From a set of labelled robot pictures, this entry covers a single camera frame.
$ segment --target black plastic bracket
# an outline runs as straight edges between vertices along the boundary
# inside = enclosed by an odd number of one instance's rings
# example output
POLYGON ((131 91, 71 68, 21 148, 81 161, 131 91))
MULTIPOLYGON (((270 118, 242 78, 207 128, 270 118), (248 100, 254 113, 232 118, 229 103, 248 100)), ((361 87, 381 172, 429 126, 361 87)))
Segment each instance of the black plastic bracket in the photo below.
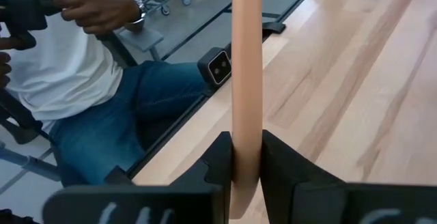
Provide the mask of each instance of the black plastic bracket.
POLYGON ((55 193, 44 205, 44 223, 227 224, 231 169, 231 135, 222 132, 169 186, 128 185, 120 180, 124 172, 115 169, 109 181, 118 185, 73 186, 55 193))
MULTIPOLYGON (((271 224, 437 223, 437 187, 351 184, 263 131, 261 184, 271 224)), ((222 132, 169 186, 86 186, 62 190, 44 206, 44 223, 227 224, 232 140, 222 132), (107 208, 113 209, 108 214, 107 208), (145 219, 139 219, 141 213, 145 219)))
POLYGON ((268 131, 261 183, 272 224, 437 223, 437 187, 346 183, 268 131))

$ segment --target hand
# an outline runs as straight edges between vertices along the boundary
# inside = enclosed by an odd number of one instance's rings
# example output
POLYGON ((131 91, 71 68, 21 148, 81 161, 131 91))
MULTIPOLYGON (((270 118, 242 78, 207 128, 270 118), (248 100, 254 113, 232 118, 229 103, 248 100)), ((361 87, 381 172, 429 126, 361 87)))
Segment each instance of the hand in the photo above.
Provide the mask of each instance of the hand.
POLYGON ((103 35, 135 22, 140 10, 134 0, 55 0, 65 10, 61 13, 66 21, 75 20, 83 31, 103 35))
MULTIPOLYGON (((16 48, 20 45, 20 42, 14 38, 0 38, 0 51, 16 48)), ((11 57, 4 52, 0 52, 0 87, 6 87, 10 79, 6 74, 11 72, 11 66, 8 62, 11 57)))

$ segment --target black device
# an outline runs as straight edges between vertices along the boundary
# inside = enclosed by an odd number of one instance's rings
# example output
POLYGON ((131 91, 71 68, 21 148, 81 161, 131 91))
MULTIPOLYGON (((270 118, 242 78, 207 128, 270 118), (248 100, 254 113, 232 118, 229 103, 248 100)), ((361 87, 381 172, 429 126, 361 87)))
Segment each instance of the black device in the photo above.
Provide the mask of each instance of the black device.
POLYGON ((0 0, 0 22, 6 24, 12 37, 21 41, 17 50, 35 47, 36 40, 29 31, 46 29, 46 16, 58 12, 61 9, 53 0, 0 0))
POLYGON ((205 82, 213 87, 221 87, 231 77, 231 59, 223 48, 211 48, 197 62, 197 67, 205 82))
MULTIPOLYGON (((232 138, 222 132, 169 186, 65 189, 47 201, 44 223, 226 224, 231 166, 232 138)), ((270 224, 437 222, 437 187, 347 183, 266 130, 261 184, 270 224)))

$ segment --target chair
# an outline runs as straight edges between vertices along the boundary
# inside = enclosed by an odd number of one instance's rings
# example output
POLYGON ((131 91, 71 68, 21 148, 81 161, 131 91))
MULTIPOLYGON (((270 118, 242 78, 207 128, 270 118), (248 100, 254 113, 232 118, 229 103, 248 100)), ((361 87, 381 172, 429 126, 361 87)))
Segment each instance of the chair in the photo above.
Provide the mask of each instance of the chair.
MULTIPOLYGON (((114 33, 105 38, 103 44, 108 47, 112 52, 115 61, 119 62, 123 68, 135 66, 137 64, 132 55, 114 33)), ((15 141, 21 145, 33 141, 38 135, 43 136, 49 141, 51 140, 51 138, 42 131, 42 123, 36 121, 32 117, 31 112, 4 89, 0 89, 0 125, 10 132, 15 138, 15 141), (9 118, 13 118, 17 121, 18 125, 8 121, 9 118)), ((171 123, 168 123, 168 121, 163 121, 163 125, 158 126, 162 128, 162 131, 155 131, 154 134, 159 134, 160 132, 164 133, 170 125, 171 123)), ((144 134, 139 135, 139 138, 147 140, 157 139, 144 134)), ((60 176, 58 178, 60 178, 61 183, 64 186, 87 184, 87 182, 77 172, 75 172, 75 170, 62 162, 62 158, 55 147, 51 146, 51 149, 55 156, 58 165, 57 167, 38 161, 36 158, 8 151, 5 149, 5 145, 1 141, 0 158, 7 159, 16 164, 26 163, 26 165, 23 166, 24 169, 29 169, 52 180, 56 180, 56 175, 58 175, 60 176)))

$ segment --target blue jeans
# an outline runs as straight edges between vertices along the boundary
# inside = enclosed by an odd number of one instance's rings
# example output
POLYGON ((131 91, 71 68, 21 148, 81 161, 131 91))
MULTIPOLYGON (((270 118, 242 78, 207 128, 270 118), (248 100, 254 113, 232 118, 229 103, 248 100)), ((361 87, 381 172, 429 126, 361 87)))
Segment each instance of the blue jeans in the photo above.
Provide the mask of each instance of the blue jeans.
POLYGON ((124 70, 112 99, 57 121, 50 137, 66 166, 88 184, 104 184, 115 166, 128 170, 145 156, 138 121, 176 120, 205 86, 196 64, 146 61, 124 70))

